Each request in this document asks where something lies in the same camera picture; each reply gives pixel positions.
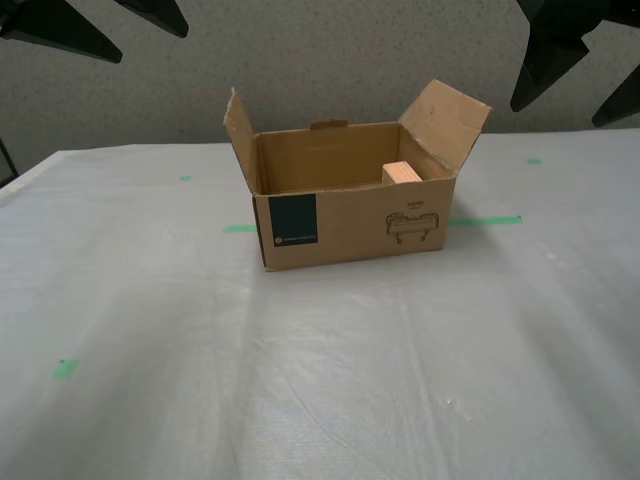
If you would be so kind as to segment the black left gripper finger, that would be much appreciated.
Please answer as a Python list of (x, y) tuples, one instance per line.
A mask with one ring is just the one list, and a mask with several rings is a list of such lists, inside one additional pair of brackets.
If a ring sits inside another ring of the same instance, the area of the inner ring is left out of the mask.
[(122, 52), (67, 1), (1, 2), (1, 38), (118, 64)]
[(116, 0), (116, 3), (178, 38), (188, 35), (189, 25), (175, 0)]

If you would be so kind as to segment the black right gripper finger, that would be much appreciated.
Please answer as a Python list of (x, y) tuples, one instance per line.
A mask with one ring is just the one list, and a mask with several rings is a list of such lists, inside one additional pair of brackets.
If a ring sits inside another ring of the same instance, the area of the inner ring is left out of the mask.
[(591, 122), (595, 127), (604, 127), (637, 114), (639, 106), (640, 66), (637, 66), (599, 107)]
[(510, 107), (537, 100), (588, 53), (583, 37), (607, 21), (639, 27), (637, 1), (520, 1), (529, 38)]

